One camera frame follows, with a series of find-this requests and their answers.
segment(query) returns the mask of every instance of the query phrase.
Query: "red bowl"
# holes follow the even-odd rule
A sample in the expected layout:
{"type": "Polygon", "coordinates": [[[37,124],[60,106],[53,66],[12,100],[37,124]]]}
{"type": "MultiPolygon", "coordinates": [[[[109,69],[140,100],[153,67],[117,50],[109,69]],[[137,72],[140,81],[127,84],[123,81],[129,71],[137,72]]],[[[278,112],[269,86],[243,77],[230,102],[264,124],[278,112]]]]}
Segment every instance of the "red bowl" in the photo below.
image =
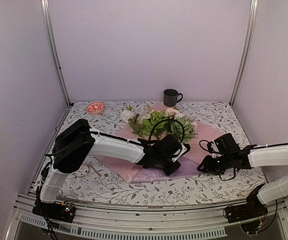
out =
{"type": "Polygon", "coordinates": [[[104,108],[105,108],[105,104],[103,102],[94,101],[90,105],[88,105],[86,109],[87,109],[88,113],[90,113],[92,115],[93,114],[96,115],[96,114],[101,113],[104,110],[104,108]]]}

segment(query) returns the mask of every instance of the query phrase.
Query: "lavender wall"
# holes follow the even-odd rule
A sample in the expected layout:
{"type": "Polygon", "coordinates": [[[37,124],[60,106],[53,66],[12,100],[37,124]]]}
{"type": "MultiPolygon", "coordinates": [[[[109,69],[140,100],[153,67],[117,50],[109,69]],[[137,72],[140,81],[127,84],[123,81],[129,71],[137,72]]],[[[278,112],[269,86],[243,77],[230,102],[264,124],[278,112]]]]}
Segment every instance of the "lavender wall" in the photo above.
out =
{"type": "Polygon", "coordinates": [[[0,239],[64,109],[40,1],[0,0],[0,239]]]}
{"type": "Polygon", "coordinates": [[[72,101],[228,102],[250,0],[49,1],[72,101]]]}
{"type": "MultiPolygon", "coordinates": [[[[235,111],[252,143],[288,141],[288,1],[259,1],[235,111]]],[[[288,174],[288,167],[265,173],[273,181],[288,174]]]]}

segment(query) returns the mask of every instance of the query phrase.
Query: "pink cloth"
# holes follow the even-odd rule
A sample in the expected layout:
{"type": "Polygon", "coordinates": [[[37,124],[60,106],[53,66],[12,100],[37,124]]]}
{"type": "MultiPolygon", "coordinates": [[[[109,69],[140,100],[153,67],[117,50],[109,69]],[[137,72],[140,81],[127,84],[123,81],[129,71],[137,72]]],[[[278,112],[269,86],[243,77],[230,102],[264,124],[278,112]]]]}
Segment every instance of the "pink cloth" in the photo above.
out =
{"type": "MultiPolygon", "coordinates": [[[[153,110],[164,110],[166,108],[167,107],[164,106],[162,103],[156,103],[152,106],[153,110]]],[[[181,167],[171,176],[166,176],[161,169],[143,169],[142,166],[135,165],[133,163],[118,158],[115,159],[112,157],[103,156],[100,157],[99,160],[112,171],[121,175],[128,183],[155,182],[196,175],[197,166],[207,155],[207,152],[200,148],[199,141],[203,139],[212,141],[223,134],[222,132],[204,123],[197,123],[197,134],[195,138],[189,141],[191,149],[183,157],[178,159],[178,161],[181,163],[181,167]]],[[[134,135],[132,131],[133,130],[130,126],[126,126],[122,128],[116,135],[127,139],[137,139],[138,136],[134,135]]]]}

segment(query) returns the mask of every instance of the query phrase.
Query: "flower bouquet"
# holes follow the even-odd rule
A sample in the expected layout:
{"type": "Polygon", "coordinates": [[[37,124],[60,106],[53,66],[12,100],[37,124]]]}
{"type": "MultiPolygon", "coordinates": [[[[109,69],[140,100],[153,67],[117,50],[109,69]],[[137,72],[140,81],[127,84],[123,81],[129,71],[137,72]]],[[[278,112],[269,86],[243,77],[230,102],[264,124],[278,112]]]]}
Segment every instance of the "flower bouquet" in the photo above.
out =
{"type": "Polygon", "coordinates": [[[187,143],[189,140],[195,137],[197,123],[194,121],[194,119],[191,119],[179,112],[177,108],[170,107],[165,110],[152,110],[151,107],[148,106],[147,109],[148,113],[140,116],[139,113],[134,113],[132,111],[131,106],[128,106],[127,110],[123,111],[121,114],[121,119],[129,124],[129,126],[133,129],[133,134],[138,135],[141,138],[145,138],[151,134],[153,128],[155,127],[152,136],[154,136],[157,140],[160,140],[163,136],[170,134],[173,135],[178,141],[181,141],[184,127],[184,143],[187,143]]]}

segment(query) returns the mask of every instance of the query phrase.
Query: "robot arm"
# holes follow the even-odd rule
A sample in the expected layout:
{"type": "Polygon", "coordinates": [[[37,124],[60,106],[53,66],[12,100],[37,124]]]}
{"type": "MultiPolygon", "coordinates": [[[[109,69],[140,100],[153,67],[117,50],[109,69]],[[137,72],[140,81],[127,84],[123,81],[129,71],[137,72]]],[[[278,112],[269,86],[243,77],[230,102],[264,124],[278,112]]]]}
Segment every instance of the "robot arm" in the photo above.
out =
{"type": "MultiPolygon", "coordinates": [[[[240,149],[230,133],[225,134],[214,143],[208,142],[207,156],[199,170],[213,174],[222,174],[226,169],[250,169],[263,166],[288,166],[288,143],[276,145],[249,145],[240,149]]],[[[226,208],[226,216],[230,223],[267,214],[266,204],[288,197],[288,175],[272,183],[256,187],[242,206],[226,208]]]]}
{"type": "Polygon", "coordinates": [[[172,135],[150,142],[134,141],[96,131],[87,120],[78,120],[56,138],[53,153],[47,155],[54,160],[42,170],[33,213],[72,221],[74,208],[65,203],[62,207],[55,204],[56,196],[67,176],[80,168],[87,155],[119,158],[144,168],[161,168],[169,176],[181,165],[177,159],[189,150],[188,144],[181,144],[172,135]]]}

